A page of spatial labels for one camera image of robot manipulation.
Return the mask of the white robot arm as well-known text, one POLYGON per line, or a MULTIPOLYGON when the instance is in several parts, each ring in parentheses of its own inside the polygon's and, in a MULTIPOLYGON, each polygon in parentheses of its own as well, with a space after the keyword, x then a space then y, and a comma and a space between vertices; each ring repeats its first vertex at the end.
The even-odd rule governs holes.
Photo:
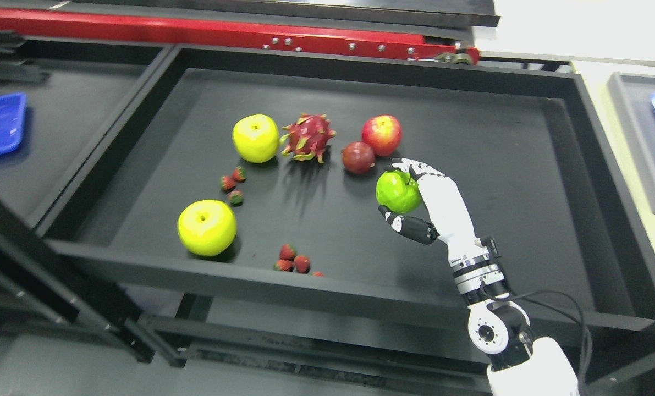
POLYGON ((514 301, 488 240, 454 240, 450 259, 469 311, 466 331, 486 356, 493 395, 579 395, 579 379, 556 340, 537 337, 514 301))

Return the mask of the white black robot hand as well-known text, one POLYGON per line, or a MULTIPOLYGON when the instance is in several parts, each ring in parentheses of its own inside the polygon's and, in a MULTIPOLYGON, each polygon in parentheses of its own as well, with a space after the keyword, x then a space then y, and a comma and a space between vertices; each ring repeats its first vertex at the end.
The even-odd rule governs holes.
POLYGON ((394 158, 388 169, 403 171, 415 180, 430 216, 427 221, 403 216, 380 205, 378 210, 396 233, 423 245, 442 241, 447 245, 450 263, 486 254, 486 249, 478 245, 470 213, 453 179, 427 163, 409 158, 394 158))

